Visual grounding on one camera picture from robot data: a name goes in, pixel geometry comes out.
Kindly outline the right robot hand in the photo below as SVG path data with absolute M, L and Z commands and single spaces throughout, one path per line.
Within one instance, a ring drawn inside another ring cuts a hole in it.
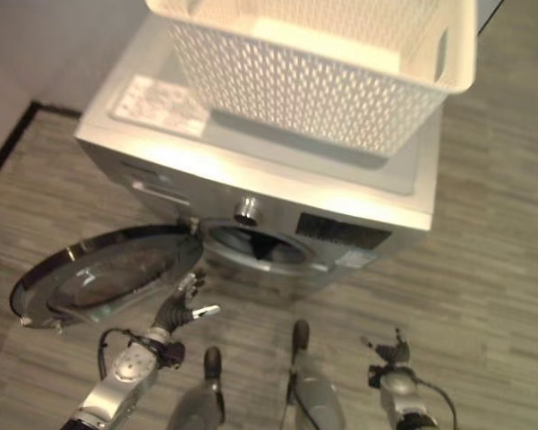
M 393 345 L 372 343 L 366 336 L 362 335 L 360 341 L 362 344 L 373 350 L 378 357 L 390 366 L 406 364 L 410 361 L 411 350 L 404 333 L 395 329 L 396 342 Z

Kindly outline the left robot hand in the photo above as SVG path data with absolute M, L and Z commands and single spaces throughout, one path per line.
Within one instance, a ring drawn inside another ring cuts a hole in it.
M 189 302 L 196 297 L 205 284 L 206 273 L 203 270 L 186 274 L 175 286 L 173 292 L 159 307 L 151 328 L 160 329 L 171 334 L 178 328 L 209 317 L 220 312 L 219 305 L 205 305 L 190 308 Z

